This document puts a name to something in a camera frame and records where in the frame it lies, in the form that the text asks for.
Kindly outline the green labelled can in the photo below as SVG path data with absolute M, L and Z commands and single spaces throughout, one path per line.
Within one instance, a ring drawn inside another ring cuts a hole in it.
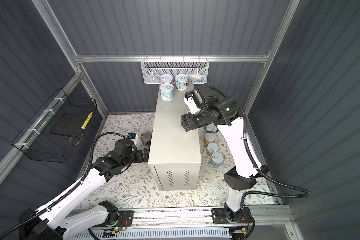
M 216 143 L 209 143 L 207 145 L 207 155 L 211 156 L 219 151 L 219 146 Z

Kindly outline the white lidded can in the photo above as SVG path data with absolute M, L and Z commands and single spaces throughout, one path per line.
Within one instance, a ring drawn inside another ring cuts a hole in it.
M 215 168 L 220 167 L 225 160 L 225 156 L 222 153 L 216 152 L 211 155 L 211 165 Z

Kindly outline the light blue labelled can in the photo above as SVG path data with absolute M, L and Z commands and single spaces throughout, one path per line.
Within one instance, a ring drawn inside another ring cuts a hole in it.
M 163 101 L 171 101 L 174 98 L 174 86 L 172 84 L 162 84 L 159 90 Z

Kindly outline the pink labelled can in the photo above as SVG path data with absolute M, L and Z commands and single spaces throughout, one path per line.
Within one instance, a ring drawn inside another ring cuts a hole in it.
M 160 76 L 160 85 L 163 84 L 172 84 L 173 83 L 173 76 L 169 74 L 165 74 Z

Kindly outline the teal labelled can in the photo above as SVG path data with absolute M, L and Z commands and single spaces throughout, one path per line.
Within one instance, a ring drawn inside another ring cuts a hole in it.
M 175 76 L 176 89 L 184 91 L 188 88 L 188 76 L 185 74 L 178 74 Z

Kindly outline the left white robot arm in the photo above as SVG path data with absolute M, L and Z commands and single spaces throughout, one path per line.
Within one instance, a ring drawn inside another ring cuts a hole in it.
M 69 213 L 94 190 L 105 185 L 114 176 L 126 172 L 132 164 L 148 162 L 149 150 L 139 150 L 137 135 L 128 133 L 120 137 L 112 151 L 93 161 L 96 144 L 90 148 L 90 162 L 84 174 L 71 186 L 35 211 L 27 209 L 19 217 L 19 223 L 0 235 L 3 240 L 14 231 L 20 240 L 66 240 L 91 227 L 104 224 L 116 232 L 128 225 L 118 208 L 109 201 L 102 201 L 91 210 L 73 217 Z

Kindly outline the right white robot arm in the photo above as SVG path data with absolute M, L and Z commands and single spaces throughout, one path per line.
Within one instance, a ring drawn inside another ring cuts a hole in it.
M 236 223 L 241 218 L 253 222 L 254 219 L 245 209 L 246 196 L 287 197 L 286 195 L 253 191 L 251 188 L 259 177 L 297 191 L 294 195 L 288 195 L 289 199 L 306 198 L 311 195 L 307 189 L 281 183 L 267 175 L 268 167 L 260 163 L 251 144 L 247 115 L 234 98 L 228 97 L 212 86 L 205 85 L 186 92 L 184 102 L 190 111 L 181 116 L 182 128 L 189 132 L 214 124 L 225 138 L 234 159 L 235 166 L 224 175 L 229 186 L 224 214 L 229 223 Z

